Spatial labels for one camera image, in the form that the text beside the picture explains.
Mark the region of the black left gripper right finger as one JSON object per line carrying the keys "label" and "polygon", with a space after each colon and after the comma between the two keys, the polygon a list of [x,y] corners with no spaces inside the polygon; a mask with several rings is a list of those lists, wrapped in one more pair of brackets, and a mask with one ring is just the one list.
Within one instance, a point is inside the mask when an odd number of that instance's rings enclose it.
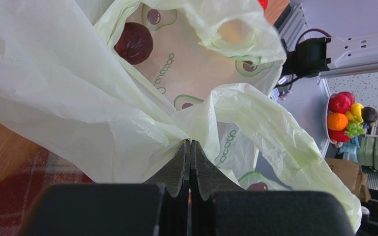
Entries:
{"label": "black left gripper right finger", "polygon": [[190,145],[190,186],[193,201],[205,201],[217,191],[243,190],[207,158],[196,140]]}

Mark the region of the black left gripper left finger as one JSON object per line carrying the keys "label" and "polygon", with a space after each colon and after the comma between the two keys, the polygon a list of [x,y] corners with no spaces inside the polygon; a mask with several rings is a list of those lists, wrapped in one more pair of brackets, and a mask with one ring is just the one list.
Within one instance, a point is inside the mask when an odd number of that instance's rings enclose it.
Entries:
{"label": "black left gripper left finger", "polygon": [[190,153],[190,141],[183,140],[170,161],[145,183],[164,184],[172,197],[187,197],[189,194],[188,153]]}

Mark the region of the pale green plastic bag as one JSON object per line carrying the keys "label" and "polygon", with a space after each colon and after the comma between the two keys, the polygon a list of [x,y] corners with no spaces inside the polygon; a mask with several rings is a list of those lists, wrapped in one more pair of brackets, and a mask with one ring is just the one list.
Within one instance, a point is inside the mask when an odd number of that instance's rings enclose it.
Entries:
{"label": "pale green plastic bag", "polygon": [[[96,182],[143,182],[184,139],[213,163],[219,125],[239,127],[293,190],[334,195],[352,228],[359,199],[270,94],[286,60],[253,0],[0,0],[0,123]],[[114,50],[125,23],[154,48],[131,65]]]}

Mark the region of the dark purple fake fruit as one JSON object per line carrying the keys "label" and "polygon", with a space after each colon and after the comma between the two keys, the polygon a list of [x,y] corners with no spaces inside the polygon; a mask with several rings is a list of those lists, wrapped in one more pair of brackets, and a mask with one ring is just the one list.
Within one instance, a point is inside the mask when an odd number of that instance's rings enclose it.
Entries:
{"label": "dark purple fake fruit", "polygon": [[154,42],[150,31],[144,25],[128,22],[113,48],[129,64],[137,65],[149,58]]}

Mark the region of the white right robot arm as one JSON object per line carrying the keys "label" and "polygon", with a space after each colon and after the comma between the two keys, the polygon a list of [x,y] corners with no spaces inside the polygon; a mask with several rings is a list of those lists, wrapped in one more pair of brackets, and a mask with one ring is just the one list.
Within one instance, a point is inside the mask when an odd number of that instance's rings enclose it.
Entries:
{"label": "white right robot arm", "polygon": [[[278,85],[280,96],[290,91],[294,95],[282,102],[299,125],[313,138],[322,156],[330,143],[340,144],[329,135],[327,114],[329,92],[327,78],[378,70],[378,34],[339,38],[324,32],[322,38],[304,39],[299,36],[292,45],[283,66],[285,83]],[[220,153],[215,166],[229,174],[237,184],[248,190],[289,190],[271,171],[271,163],[246,137],[239,127],[231,123],[219,125]]]}

